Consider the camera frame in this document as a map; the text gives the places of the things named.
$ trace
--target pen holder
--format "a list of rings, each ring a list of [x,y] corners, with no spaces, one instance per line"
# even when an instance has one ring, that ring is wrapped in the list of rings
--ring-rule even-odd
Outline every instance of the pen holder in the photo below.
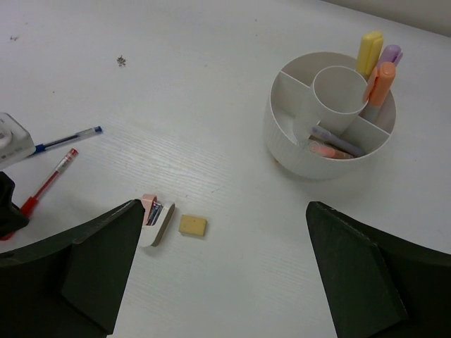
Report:
[[[350,56],[318,52],[296,58],[278,73],[266,106],[264,140],[274,158],[289,171],[311,179],[340,177],[370,161],[389,140],[396,120],[393,96],[388,93],[375,123],[361,118],[366,82],[353,71],[355,64]],[[330,92],[330,88],[341,92]],[[351,104],[346,106],[341,98]],[[366,155],[338,160],[313,154],[306,144],[316,124],[363,149]]]

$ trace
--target pen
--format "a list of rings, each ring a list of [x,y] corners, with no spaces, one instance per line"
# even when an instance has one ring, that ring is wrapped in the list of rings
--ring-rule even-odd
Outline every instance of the pen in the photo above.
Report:
[[[58,163],[58,165],[52,170],[50,175],[45,181],[41,184],[41,186],[36,190],[36,192],[28,198],[28,200],[23,204],[22,208],[20,208],[20,212],[25,215],[27,218],[31,216],[33,210],[38,204],[39,200],[44,196],[44,193],[47,192],[53,183],[61,176],[64,171],[69,167],[72,161],[77,157],[78,151],[72,148],[64,158]]]
[[[368,105],[362,111],[362,118],[374,123],[395,76],[396,66],[394,63],[384,62],[380,68],[374,68],[364,92],[363,101],[368,100]]]
[[[90,129],[83,130],[81,132],[77,132],[74,135],[67,136],[67,137],[64,137],[62,139],[57,139],[56,141],[52,141],[52,142],[49,142],[49,143],[38,144],[36,146],[35,152],[33,154],[31,154],[30,156],[34,156],[34,155],[43,153],[43,152],[51,150],[51,149],[55,149],[55,148],[58,148],[60,146],[65,146],[67,144],[72,144],[72,143],[81,141],[82,139],[87,139],[88,137],[95,136],[95,135],[100,134],[100,133],[102,133],[102,128],[100,126],[99,127],[93,127],[93,128],[90,128]]]
[[[397,65],[401,61],[403,55],[404,54],[401,52],[401,47],[397,44],[389,44],[386,48],[384,48],[376,67],[379,68],[384,62],[393,62]]]
[[[358,146],[350,144],[349,142],[339,138],[332,132],[329,132],[328,130],[320,127],[319,125],[315,125],[314,127],[312,127],[311,134],[315,136],[317,139],[332,144],[333,146],[336,146],[337,148],[340,148],[355,157],[365,155],[365,151],[360,149]]]
[[[366,79],[376,66],[383,45],[383,35],[378,30],[366,33],[360,41],[355,70]]]
[[[344,151],[334,149],[331,146],[326,146],[325,144],[315,141],[309,145],[309,150],[320,156],[334,158],[337,160],[350,160],[351,158],[354,158],[353,155],[346,154]]]

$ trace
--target white table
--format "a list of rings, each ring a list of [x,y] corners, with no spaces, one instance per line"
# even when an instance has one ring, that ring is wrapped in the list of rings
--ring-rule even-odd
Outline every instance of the white table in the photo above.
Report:
[[[39,2],[0,4],[0,111],[37,143],[95,125],[105,133],[76,144],[77,160],[0,251],[143,193],[175,200],[161,245],[136,252],[115,338],[336,337],[310,201],[451,253],[448,38],[320,1]],[[312,51],[355,56],[374,29],[404,51],[390,143],[338,180],[287,173],[261,136],[277,72]],[[67,150],[8,168],[13,200]],[[178,233],[182,213],[209,219],[204,239]]]

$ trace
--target cylindrical cup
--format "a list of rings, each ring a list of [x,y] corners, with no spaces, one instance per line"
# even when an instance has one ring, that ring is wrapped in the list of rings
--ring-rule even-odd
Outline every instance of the cylindrical cup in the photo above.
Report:
[[[321,126],[341,135],[365,108],[366,80],[355,70],[333,65],[316,74],[295,116],[293,132],[298,141],[309,138],[311,128]]]

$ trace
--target eraser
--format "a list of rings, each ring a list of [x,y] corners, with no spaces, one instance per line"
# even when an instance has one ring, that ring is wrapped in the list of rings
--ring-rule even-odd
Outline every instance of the eraser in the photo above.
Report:
[[[196,236],[204,236],[205,227],[206,218],[182,215],[178,231],[183,234],[195,234]]]

